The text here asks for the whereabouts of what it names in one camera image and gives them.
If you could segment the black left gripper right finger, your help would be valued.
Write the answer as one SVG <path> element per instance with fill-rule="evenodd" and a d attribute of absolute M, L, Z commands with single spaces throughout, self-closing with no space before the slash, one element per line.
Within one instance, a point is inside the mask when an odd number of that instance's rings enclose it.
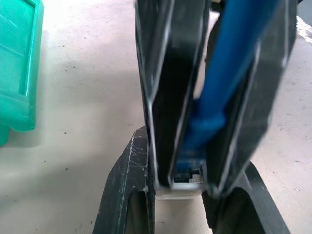
<path fill-rule="evenodd" d="M 203 205 L 214 234 L 289 234 L 256 167 L 250 163 L 230 194 L 213 198 L 204 191 Z"/>

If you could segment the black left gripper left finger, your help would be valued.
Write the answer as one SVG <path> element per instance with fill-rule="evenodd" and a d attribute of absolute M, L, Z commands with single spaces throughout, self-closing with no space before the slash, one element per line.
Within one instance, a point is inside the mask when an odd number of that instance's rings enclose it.
<path fill-rule="evenodd" d="M 146 127 L 133 133 L 105 183 L 93 233 L 155 232 L 154 171 Z"/>

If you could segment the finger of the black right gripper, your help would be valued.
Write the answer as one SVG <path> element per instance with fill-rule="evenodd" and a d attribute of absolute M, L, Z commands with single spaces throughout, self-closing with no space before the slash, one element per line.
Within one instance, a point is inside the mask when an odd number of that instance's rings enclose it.
<path fill-rule="evenodd" d="M 226 106 L 227 123 L 206 145 L 207 190 L 230 193 L 265 135 L 296 38 L 297 2 L 283 0 L 257 45 L 253 63 Z"/>
<path fill-rule="evenodd" d="M 208 0 L 137 0 L 136 53 L 157 185 L 172 186 L 208 29 Z"/>

